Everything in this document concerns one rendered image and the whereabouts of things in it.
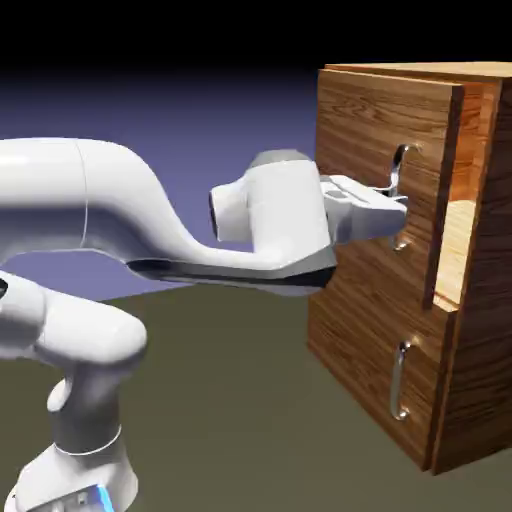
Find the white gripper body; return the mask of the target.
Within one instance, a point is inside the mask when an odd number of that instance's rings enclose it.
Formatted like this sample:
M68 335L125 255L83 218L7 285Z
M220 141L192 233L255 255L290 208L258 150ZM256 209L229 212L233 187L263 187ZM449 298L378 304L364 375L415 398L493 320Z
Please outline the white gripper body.
M344 175L322 175L320 185L334 244L394 237L405 227L408 198L392 195L390 188L366 186Z

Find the small wooden cabinet door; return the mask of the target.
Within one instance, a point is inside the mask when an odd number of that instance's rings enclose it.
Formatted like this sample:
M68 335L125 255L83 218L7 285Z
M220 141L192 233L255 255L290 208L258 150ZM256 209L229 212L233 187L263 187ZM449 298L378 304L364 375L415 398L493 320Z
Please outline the small wooden cabinet door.
M416 311L378 305L372 310L361 302L334 306L310 301L308 347L423 471L432 466L457 316L456 310L439 306ZM399 422L389 410L393 356L398 343L412 336L420 337L421 346L407 354L405 374L412 376L421 398Z

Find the curved silver door handle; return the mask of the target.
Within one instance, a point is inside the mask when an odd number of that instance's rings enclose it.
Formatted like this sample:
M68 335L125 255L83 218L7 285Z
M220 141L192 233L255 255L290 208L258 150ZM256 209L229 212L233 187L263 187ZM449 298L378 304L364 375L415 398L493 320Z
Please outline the curved silver door handle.
M420 153L421 147L418 144L398 145L392 157L389 184L386 187L379 189L381 194L392 199L395 203L399 203L405 208L408 207L408 197L399 194L399 181L401 169L405 161L405 156L408 152Z

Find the large wooden cabinet door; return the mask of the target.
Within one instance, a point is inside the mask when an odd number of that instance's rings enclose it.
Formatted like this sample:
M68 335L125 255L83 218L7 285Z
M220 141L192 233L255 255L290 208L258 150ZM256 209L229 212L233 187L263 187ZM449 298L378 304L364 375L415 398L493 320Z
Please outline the large wooden cabinet door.
M408 199L399 235L405 275L424 307L433 303L464 101L460 84L322 70L315 160L323 174L386 187L406 147L398 191Z

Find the wooden cabinet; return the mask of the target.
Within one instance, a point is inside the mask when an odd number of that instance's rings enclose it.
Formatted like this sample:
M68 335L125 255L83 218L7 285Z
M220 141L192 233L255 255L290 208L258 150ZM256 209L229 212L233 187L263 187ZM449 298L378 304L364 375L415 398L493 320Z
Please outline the wooden cabinet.
M512 63L328 64L322 70L463 86L432 305L423 306L405 275L402 231L339 248L336 274L310 301L456 310L428 471L444 473L512 448Z

